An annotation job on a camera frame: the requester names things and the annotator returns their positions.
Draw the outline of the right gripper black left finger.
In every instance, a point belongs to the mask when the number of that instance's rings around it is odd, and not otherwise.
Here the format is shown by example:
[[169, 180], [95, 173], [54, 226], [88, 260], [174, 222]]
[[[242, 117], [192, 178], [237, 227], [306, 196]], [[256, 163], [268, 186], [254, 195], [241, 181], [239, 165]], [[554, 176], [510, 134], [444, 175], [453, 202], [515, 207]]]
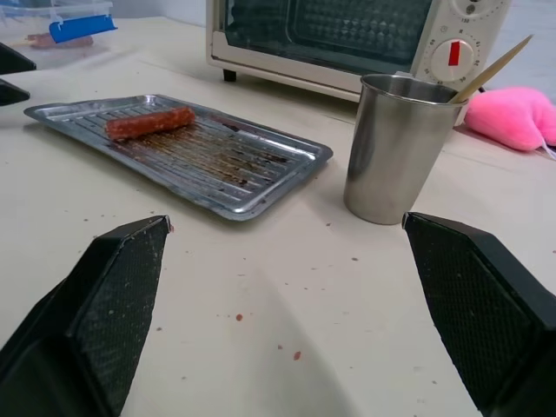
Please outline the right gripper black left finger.
[[92, 241], [0, 348], [0, 417], [120, 417], [168, 233], [157, 215]]

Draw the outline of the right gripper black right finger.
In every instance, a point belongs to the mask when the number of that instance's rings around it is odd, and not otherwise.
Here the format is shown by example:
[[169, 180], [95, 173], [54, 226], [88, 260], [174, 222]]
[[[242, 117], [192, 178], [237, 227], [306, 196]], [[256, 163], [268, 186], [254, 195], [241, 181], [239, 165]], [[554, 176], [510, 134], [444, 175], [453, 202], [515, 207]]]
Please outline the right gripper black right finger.
[[556, 417], [556, 295], [494, 236], [407, 212], [429, 314], [483, 417]]

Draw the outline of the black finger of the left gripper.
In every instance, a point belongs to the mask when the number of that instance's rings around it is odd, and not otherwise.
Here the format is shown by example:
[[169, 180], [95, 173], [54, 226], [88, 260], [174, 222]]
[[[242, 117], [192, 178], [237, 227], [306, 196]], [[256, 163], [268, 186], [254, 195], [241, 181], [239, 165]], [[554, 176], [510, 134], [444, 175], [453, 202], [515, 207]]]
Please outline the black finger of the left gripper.
[[36, 70], [36, 64], [11, 47], [0, 43], [0, 75]]
[[0, 107], [21, 103], [30, 99], [30, 93], [0, 79]]

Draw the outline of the wooden stick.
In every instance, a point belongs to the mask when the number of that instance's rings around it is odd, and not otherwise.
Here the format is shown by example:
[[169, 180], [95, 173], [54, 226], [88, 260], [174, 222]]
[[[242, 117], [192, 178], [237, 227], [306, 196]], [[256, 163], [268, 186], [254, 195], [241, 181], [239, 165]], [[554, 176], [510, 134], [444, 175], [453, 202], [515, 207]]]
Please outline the wooden stick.
[[516, 44], [506, 54], [501, 56], [496, 62], [492, 63], [488, 68], [478, 74], [464, 89], [458, 92], [449, 101], [450, 104], [465, 102], [473, 93], [482, 87], [485, 83], [496, 76], [510, 61], [512, 61], [533, 39], [534, 34], [527, 36], [520, 43]]

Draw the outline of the clear plastic storage box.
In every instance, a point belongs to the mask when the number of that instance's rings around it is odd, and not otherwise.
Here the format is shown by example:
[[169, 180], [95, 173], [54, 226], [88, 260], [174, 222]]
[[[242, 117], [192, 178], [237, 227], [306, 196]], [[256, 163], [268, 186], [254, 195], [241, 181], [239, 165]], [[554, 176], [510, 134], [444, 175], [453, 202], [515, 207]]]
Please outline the clear plastic storage box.
[[[0, 43], [24, 41], [28, 35], [49, 34], [52, 23], [95, 15], [111, 15], [111, 0], [0, 0]], [[39, 70], [52, 70], [80, 63], [108, 50], [107, 31], [92, 35], [88, 48], [39, 50], [12, 48], [36, 64]]]

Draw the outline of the blue box latch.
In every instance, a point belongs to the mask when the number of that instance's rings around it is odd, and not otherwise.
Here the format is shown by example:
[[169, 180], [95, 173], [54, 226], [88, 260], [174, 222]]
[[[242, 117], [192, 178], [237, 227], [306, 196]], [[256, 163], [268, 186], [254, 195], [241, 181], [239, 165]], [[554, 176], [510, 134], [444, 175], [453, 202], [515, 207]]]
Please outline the blue box latch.
[[49, 33], [56, 43], [64, 43], [77, 38], [92, 36], [116, 30], [111, 15], [95, 15], [52, 23]]

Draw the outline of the red-brown grilled sausage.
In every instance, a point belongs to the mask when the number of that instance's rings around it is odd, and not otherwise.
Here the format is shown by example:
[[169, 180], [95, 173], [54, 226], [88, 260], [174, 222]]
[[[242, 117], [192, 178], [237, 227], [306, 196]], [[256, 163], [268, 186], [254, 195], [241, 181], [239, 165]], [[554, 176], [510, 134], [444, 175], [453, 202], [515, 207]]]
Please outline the red-brown grilled sausage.
[[112, 141], [134, 139], [156, 132], [179, 129], [195, 121], [189, 108], [178, 108], [141, 116], [130, 116], [106, 122], [105, 131]]

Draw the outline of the stainless steel cup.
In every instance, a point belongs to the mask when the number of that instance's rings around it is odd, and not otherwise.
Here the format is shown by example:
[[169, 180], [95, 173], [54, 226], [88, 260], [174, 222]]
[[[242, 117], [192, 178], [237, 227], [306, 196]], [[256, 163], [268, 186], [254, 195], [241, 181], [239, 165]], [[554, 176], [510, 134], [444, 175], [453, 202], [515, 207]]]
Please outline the stainless steel cup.
[[343, 200], [367, 222], [401, 222], [451, 135], [463, 103], [447, 86], [409, 76], [361, 78]]

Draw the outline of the ribbed metal baking tray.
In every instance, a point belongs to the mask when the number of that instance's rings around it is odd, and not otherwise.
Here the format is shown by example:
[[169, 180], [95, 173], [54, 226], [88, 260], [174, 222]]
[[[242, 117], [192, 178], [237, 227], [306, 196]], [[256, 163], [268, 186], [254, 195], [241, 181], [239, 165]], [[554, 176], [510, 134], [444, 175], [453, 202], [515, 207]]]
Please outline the ribbed metal baking tray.
[[[188, 127], [114, 142], [107, 122], [187, 105]], [[183, 200], [222, 218], [256, 218], [314, 176], [333, 151], [236, 116], [164, 95], [29, 107], [24, 114], [99, 151]]]

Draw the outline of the pink plush toy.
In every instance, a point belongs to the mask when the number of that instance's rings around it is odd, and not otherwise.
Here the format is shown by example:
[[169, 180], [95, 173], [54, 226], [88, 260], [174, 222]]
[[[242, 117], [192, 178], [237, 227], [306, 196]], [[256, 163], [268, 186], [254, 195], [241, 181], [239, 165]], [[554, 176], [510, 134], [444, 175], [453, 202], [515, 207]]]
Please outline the pink plush toy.
[[514, 150], [556, 148], [556, 105], [536, 89], [513, 87], [479, 93], [468, 103], [464, 124]]

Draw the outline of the cream toaster oven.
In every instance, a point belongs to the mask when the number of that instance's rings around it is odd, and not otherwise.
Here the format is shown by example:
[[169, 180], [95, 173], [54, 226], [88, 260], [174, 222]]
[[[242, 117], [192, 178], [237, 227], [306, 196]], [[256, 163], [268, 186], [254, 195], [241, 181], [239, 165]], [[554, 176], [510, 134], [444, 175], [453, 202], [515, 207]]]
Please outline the cream toaster oven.
[[512, 0], [207, 0], [207, 59], [238, 74], [357, 101], [367, 74], [463, 89]]

